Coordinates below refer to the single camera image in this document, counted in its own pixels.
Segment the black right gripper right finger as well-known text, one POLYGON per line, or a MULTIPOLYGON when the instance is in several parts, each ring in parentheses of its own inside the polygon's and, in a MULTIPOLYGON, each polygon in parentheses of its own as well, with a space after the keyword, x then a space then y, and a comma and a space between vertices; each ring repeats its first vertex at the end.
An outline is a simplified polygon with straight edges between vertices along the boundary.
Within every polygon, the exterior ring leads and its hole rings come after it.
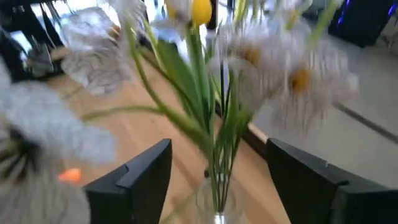
POLYGON ((398 189, 276 138, 266 142, 266 160, 291 224, 398 224, 398 189))

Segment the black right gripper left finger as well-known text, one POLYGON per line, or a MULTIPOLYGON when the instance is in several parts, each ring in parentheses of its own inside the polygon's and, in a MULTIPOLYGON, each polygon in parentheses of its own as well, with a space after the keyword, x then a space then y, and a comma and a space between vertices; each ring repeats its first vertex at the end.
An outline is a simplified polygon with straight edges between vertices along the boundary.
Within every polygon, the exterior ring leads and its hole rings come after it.
POLYGON ((163 139, 84 186, 90 224, 159 224, 172 169, 172 140, 163 139))

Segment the yellow artificial tulip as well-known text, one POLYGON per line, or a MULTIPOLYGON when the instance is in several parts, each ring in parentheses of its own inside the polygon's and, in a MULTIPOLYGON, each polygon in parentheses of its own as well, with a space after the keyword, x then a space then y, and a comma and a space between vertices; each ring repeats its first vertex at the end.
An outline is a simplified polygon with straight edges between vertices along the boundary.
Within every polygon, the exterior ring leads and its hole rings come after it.
POLYGON ((213 117, 215 91, 205 68, 200 27, 211 21, 210 0, 164 0, 166 17, 150 23, 156 30, 175 32, 187 48, 187 58, 175 44, 159 38, 154 43, 157 62, 167 83, 175 90, 184 115, 167 116, 200 149, 215 145, 213 117))

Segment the clear glass vase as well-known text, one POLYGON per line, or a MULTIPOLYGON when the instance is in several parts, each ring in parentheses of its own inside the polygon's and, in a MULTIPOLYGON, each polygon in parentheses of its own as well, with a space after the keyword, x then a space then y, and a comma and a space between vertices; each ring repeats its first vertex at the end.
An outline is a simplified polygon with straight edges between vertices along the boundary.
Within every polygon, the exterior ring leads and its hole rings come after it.
POLYGON ((195 196, 197 211, 196 224, 243 224, 243 192, 235 180, 231 179, 224 209, 218 212, 213 203, 211 180, 206 179, 195 196))

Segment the red-orange artificial tulip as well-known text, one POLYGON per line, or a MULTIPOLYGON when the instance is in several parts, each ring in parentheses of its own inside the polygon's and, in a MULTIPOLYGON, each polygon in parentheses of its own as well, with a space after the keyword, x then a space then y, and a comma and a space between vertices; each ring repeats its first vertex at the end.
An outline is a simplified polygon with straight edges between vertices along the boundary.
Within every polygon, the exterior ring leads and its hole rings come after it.
POLYGON ((81 170, 78 168, 67 169, 58 175, 58 179, 64 182, 78 184, 81 180, 81 170))

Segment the black computer case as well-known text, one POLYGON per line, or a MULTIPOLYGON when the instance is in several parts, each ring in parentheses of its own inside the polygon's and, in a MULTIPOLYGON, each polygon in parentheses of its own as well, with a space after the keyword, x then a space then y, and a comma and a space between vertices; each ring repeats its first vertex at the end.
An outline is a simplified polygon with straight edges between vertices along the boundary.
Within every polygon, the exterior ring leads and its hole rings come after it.
POLYGON ((398 0, 343 0, 328 33, 361 48, 374 45, 396 9, 398 0))

